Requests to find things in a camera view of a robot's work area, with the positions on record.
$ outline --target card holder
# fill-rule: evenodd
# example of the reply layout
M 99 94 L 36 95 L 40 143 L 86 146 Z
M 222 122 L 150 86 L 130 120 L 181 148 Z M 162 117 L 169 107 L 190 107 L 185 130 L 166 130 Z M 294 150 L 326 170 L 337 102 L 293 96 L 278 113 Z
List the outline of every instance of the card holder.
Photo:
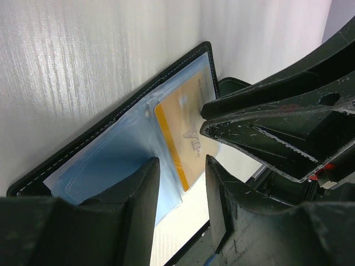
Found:
M 157 156 L 162 173 L 158 223 L 181 203 L 186 187 L 179 183 L 181 179 L 155 108 L 196 73 L 202 73 L 200 75 L 209 83 L 206 86 L 211 86 L 213 91 L 213 96 L 204 100 L 217 98 L 219 89 L 208 42 L 187 53 L 82 136 L 11 185 L 7 195 L 54 195 L 80 204 L 131 175 L 150 157 Z

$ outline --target white table surface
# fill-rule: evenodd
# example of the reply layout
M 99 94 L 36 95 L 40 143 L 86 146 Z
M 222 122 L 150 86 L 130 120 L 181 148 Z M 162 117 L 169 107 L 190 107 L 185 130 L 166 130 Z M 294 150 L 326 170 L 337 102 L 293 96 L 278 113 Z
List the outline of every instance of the white table surface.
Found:
M 320 45 L 330 4 L 1 1 L 0 195 L 203 40 L 219 79 L 255 83 L 294 63 Z M 243 180 L 259 166 L 228 147 L 217 158 Z M 157 226 L 151 265 L 163 265 L 207 219 L 202 177 Z

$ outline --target black leather wallet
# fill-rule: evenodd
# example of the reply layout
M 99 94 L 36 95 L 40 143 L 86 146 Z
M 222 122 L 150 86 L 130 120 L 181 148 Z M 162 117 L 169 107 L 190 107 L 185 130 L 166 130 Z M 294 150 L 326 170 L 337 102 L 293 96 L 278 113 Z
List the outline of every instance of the black leather wallet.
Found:
M 174 76 L 180 70 L 188 66 L 191 62 L 205 53 L 208 54 L 212 81 L 215 88 L 216 98 L 218 98 L 220 96 L 220 89 L 217 83 L 211 44 L 209 42 L 203 42 L 195 49 L 188 52 L 185 56 L 177 60 L 174 64 L 166 68 L 163 72 L 158 74 L 154 79 L 149 81 L 140 90 L 138 90 L 124 104 L 120 105 L 117 109 L 99 121 L 96 125 L 91 127 L 84 134 L 77 137 L 49 159 L 45 160 L 38 167 L 12 184 L 7 191 L 7 196 L 49 196 L 50 189 L 43 183 L 43 181 L 48 176 L 63 166 L 64 163 L 66 163 L 70 158 L 72 158 L 80 150 L 86 147 L 86 145 L 100 136 L 100 134 L 112 126 L 112 124 L 117 122 L 120 117 L 122 117 L 129 109 L 138 103 L 138 101 L 140 101 L 145 95 L 152 92 L 157 86 L 169 80 L 172 76 Z M 247 83 L 238 81 L 233 78 L 228 78 L 222 80 L 221 84 L 223 84 L 224 88 L 222 94 L 225 95 L 235 91 L 236 87 L 238 86 L 246 86 Z

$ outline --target gold card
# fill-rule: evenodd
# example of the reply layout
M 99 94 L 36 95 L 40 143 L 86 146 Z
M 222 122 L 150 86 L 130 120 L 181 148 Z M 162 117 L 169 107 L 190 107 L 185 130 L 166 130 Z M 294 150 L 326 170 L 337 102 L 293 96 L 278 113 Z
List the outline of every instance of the gold card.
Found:
M 184 191 L 205 171 L 206 155 L 218 152 L 218 142 L 200 135 L 201 109 L 211 93 L 200 71 L 154 109 Z

